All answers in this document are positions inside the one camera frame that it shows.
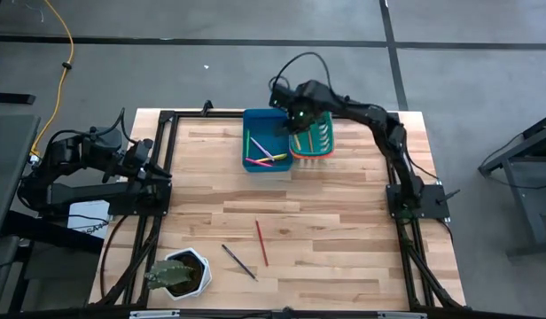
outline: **succulent plant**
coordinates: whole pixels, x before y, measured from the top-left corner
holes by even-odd
[[[151,270],[145,273],[147,287],[157,289],[191,281],[194,268],[184,266],[181,261],[156,261]]]

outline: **blue plastic tray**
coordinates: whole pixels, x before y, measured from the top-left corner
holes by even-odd
[[[244,111],[244,146],[241,162],[248,172],[284,172],[291,168],[293,156],[289,150],[289,136],[275,136],[275,132],[278,131],[286,119],[286,113],[277,109],[248,109]],[[249,135],[271,153],[271,155],[286,153],[287,157],[274,162],[268,161],[267,164],[273,165],[273,167],[262,167],[246,161],[248,153],[248,157],[252,160],[267,157],[252,141],[249,141],[249,150],[247,149],[248,130]]]

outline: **wooden tabletop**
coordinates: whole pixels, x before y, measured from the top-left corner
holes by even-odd
[[[159,112],[139,109],[132,138],[154,139]],[[412,159],[434,172],[422,113],[399,114],[408,131]],[[336,150],[329,159],[297,160],[289,172],[249,174],[241,165],[240,118],[181,119],[171,172],[173,194],[157,260],[193,247],[208,258],[213,281],[199,297],[180,301],[162,290],[152,291],[148,307],[407,310],[397,231],[386,210],[385,160],[367,127],[335,120],[334,134]],[[434,183],[432,177],[417,173]],[[261,226],[268,267],[255,219]],[[105,264],[107,290],[129,264],[137,220],[129,217],[114,236]],[[430,220],[421,221],[421,231],[430,269],[464,304],[448,232]],[[423,300],[420,276],[417,271],[414,275],[417,296]],[[139,290],[136,285],[136,296]],[[98,299],[97,271],[90,302]]]

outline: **gray floor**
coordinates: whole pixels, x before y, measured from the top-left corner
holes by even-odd
[[[23,1],[4,2],[1,33],[63,34],[49,11],[40,22]],[[80,36],[385,40],[377,0],[53,3]],[[546,0],[388,3],[398,41],[546,43]],[[82,44],[75,50],[63,106],[45,139],[61,128],[108,125],[123,106],[129,126],[138,107],[200,107],[209,98],[216,107],[265,107],[269,77],[307,50],[326,58],[338,92],[398,109],[386,49]],[[0,105],[0,113],[48,118],[67,54],[64,44],[0,43],[0,91],[37,96],[33,106]],[[546,116],[546,51],[399,50],[399,60],[409,109],[425,115],[437,171],[448,189],[462,189],[449,205],[468,305],[546,316],[546,256],[506,258],[505,250],[528,243],[525,219],[509,189],[476,171],[488,153]],[[287,76],[292,83],[324,80],[313,59],[299,61]],[[52,258],[71,271],[45,271]],[[97,257],[59,249],[42,253],[29,273],[38,280],[25,308],[80,306],[96,263]]]

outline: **pink pencil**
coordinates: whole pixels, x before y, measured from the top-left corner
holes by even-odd
[[[263,166],[263,167],[273,167],[270,164],[261,163],[261,162],[258,162],[257,160],[253,160],[253,159],[250,159],[250,158],[246,158],[246,160],[248,162],[250,162],[250,163],[254,163],[255,165],[260,165],[260,166]]]

